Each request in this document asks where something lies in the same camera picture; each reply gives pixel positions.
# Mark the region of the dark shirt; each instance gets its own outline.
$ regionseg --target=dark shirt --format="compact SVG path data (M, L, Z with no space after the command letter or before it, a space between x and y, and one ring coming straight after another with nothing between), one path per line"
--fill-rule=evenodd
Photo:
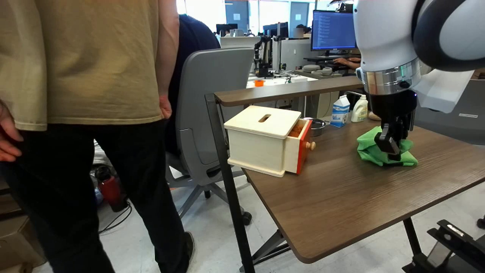
M165 130L166 150L172 154L179 155L175 134L175 118L177 115L178 90L180 88L180 78L185 60L194 52L201 50L219 49L221 45L214 33L201 21L188 15L180 15L180 31L177 62L175 64L174 75L168 89L168 99L172 105L172 116L167 123Z

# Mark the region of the floor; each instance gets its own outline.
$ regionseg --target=floor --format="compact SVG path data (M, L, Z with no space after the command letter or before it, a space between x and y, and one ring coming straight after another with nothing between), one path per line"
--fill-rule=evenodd
M253 215L246 228L251 250L258 249L276 230L264 205L244 176L235 179L242 206ZM190 188L174 190L180 207ZM474 238L485 234L476 227L476 220L485 213L485 183L463 192L413 217L421 248L429 253L435 241L426 231L447 219ZM100 211L101 227L116 215L108 209ZM215 195L202 194L182 219L185 229L196 240L197 251L190 273L237 273L241 266L228 206ZM104 248L117 273L159 273L153 259L153 248L140 216L134 211L119 227L101 236ZM258 273L392 273L402 272L410 262L411 250L402 223L391 226L362 241L338 251L311 265L299 262L292 252L256 266ZM34 273L51 273L45 264Z

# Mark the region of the drawer knob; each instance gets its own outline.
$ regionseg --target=drawer knob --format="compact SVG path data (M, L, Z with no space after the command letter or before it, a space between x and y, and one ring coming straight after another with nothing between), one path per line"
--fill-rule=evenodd
M315 142L307 142L307 149L310 149L310 151L313 151L315 149L315 147L317 146L317 144Z

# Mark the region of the milk carton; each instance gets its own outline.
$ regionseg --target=milk carton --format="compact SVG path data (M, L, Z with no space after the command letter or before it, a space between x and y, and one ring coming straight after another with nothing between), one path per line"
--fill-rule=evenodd
M334 103L330 125L335 127L343 127L347 122L349 108L350 102L347 99L347 95L340 96L340 98Z

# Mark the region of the black pants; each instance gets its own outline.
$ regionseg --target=black pants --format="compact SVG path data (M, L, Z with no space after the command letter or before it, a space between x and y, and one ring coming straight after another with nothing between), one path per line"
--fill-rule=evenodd
M22 131L23 155L0 171L29 215L55 273L113 273L98 236L89 171L96 139L155 246L162 273L185 273L182 222L165 181L163 121L137 125L49 124Z

